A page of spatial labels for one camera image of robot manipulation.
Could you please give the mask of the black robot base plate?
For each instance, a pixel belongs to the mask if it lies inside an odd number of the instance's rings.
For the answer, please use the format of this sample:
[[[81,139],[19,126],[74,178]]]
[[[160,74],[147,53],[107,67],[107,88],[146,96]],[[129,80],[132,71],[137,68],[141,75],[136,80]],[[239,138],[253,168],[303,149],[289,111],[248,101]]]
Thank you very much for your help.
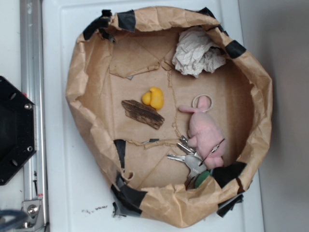
[[[0,184],[6,185],[36,152],[35,105],[0,77]]]

